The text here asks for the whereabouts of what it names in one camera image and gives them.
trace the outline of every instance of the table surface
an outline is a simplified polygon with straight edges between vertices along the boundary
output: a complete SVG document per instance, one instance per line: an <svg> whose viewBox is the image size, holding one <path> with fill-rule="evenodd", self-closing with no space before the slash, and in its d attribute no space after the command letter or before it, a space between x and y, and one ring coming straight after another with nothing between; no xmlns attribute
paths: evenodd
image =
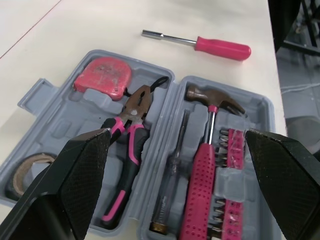
<svg viewBox="0 0 320 240"><path fill-rule="evenodd" d="M243 43L252 54L237 62L141 37L142 29ZM195 75L264 95L274 105L276 132L286 134L267 0L0 0L0 35L0 164L35 121L17 102L39 78L61 86L94 49L168 68L177 81ZM0 205L0 221L9 211ZM131 220L110 239L133 239L136 228Z"/></svg>

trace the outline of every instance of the gray plastic case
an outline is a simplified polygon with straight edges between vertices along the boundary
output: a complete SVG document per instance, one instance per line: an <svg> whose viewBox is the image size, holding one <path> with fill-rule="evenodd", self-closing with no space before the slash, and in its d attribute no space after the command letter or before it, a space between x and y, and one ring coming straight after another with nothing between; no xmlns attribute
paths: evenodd
<svg viewBox="0 0 320 240"><path fill-rule="evenodd" d="M101 226L100 219L120 177L122 162L126 152L126 137L111 145L104 170L100 197L96 205L89 231L102 237L111 237L124 230L128 219L139 220L137 236L143 240L174 240L179 233L184 204L188 189L193 157L204 135L208 109L199 102L186 101L185 91L193 83L201 88L215 88L228 93L246 110L247 118L219 110L213 143L217 147L219 130L246 128L274 132L274 108L264 96L209 81L196 76L187 76L181 83L175 82L174 74L165 68L118 55L104 50L90 51L79 63L70 77L60 87L53 86L45 79L39 79L18 105L37 116L30 130L21 139L9 157L0 167L0 202L13 206L14 200L5 194L6 185L20 161L34 153L58 154L66 142L81 133L99 129L106 118L117 116L127 97L112 101L109 96L93 89L85 93L76 92L73 82L85 67L99 57L115 57L127 62L132 69L132 81L128 92L133 93L142 85L151 85L162 76L169 81L155 89L152 104L144 121L150 130L150 138L143 146L142 164L134 180L129 202L115 229ZM181 175L168 220L168 235L149 230L158 192L168 156L174 151L184 110L191 112L181 150ZM248 149L245 150L243 170L218 168L212 207L215 197L228 198L244 203L243 240L280 240L281 231L265 202L256 178ZM209 222L214 223L214 212Z"/></svg>

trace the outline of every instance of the tape roll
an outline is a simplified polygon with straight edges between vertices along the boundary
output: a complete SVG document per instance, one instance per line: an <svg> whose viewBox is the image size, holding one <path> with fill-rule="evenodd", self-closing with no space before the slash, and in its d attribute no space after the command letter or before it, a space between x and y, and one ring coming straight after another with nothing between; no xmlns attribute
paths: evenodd
<svg viewBox="0 0 320 240"><path fill-rule="evenodd" d="M18 200L24 193L24 178L34 163L53 163L56 155L41 152L24 158L20 165L13 171L6 188L6 195L10 199Z"/></svg>

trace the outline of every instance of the tool kit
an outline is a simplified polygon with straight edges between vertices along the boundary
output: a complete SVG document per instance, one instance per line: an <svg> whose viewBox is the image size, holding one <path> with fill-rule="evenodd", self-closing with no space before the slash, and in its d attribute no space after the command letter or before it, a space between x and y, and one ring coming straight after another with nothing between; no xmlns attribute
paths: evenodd
<svg viewBox="0 0 320 240"><path fill-rule="evenodd" d="M266 97L93 50L61 87L41 78L18 105L36 121L0 167L1 204L13 207L70 139L107 129L89 232L112 237L132 218L142 240L281 239L244 138L275 130Z"/></svg>

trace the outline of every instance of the case latch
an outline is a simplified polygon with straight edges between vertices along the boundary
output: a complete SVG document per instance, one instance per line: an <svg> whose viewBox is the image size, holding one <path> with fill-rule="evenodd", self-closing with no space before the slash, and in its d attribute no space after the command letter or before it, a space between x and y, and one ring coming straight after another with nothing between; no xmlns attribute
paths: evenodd
<svg viewBox="0 0 320 240"><path fill-rule="evenodd" d="M18 106L38 116L57 91L58 88L53 86L48 80L40 78L18 102Z"/></svg>

